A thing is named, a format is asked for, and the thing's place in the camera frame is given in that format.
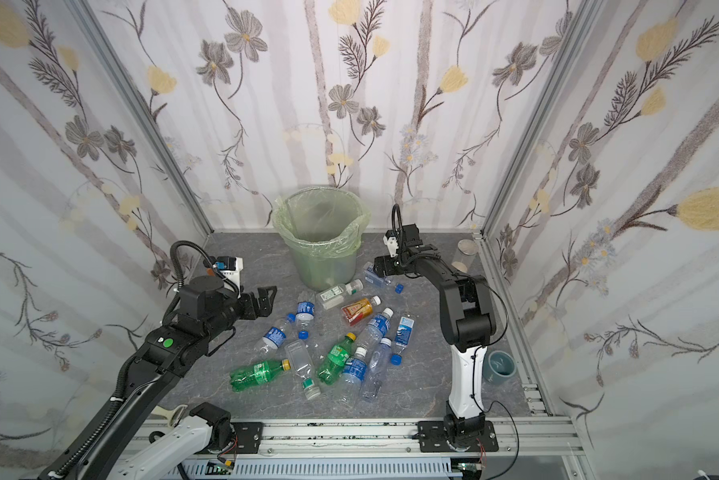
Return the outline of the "small blue cap water bottle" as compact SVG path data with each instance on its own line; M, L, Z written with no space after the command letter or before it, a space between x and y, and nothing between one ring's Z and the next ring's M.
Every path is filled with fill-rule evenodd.
M253 351L263 357L279 350L287 340L291 340L294 332L296 317L289 313L277 319L265 334L255 343Z

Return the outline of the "crushed clear blue label bottle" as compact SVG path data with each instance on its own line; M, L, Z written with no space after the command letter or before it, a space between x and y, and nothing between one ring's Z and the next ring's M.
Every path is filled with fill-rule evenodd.
M405 289L405 286L403 286L403 284L394 284L393 280L390 277L381 277L379 276L379 274L376 274L375 270L373 269L373 262L365 263L365 266L363 266L363 275L365 276L365 281L367 283L373 284L373 286L377 288L393 288L393 291L396 294L403 293L403 289Z

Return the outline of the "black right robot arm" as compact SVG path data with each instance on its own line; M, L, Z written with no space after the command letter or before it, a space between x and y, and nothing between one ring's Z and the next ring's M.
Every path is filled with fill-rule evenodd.
M381 277L418 275L437 288L441 333L453 354L453 385L443 419L445 434L456 448L471 444L487 429L479 373L483 350L497 332L495 302L487 280L456 270L433 252L407 259L379 256L373 260L373 271Z

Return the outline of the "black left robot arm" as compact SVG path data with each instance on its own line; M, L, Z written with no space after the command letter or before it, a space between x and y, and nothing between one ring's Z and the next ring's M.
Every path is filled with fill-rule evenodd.
M193 365L214 351L211 342L238 320L272 313L275 286L236 293L217 276L181 285L163 324L119 369L115 388L81 434L39 474L41 479L104 479L162 398Z

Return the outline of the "Pocari Sweat bottle white cap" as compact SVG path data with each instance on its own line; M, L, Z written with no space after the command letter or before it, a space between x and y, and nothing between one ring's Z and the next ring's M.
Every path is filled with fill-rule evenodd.
M366 352L373 351L375 346L381 342L381 339L387 335L391 317L393 317L391 308L385 308L383 312L373 316L373 319L369 321L369 324L365 326L365 329L361 331L361 334L355 340L353 351L359 350L359 348L363 348Z

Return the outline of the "light blue label water bottle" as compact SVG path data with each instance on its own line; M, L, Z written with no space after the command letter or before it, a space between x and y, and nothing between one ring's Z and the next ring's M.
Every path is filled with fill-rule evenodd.
M401 317L399 326L397 326L397 333L395 333L395 339L393 339L391 364L399 366L401 362L403 362L403 351L409 347L413 328L415 328L415 320L405 316Z

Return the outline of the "clear bottle green band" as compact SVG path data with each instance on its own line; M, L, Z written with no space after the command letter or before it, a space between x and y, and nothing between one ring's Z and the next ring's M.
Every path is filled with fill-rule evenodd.
M317 398L321 391L314 380L313 364L306 344L300 339L293 340L285 345L285 354L305 398Z

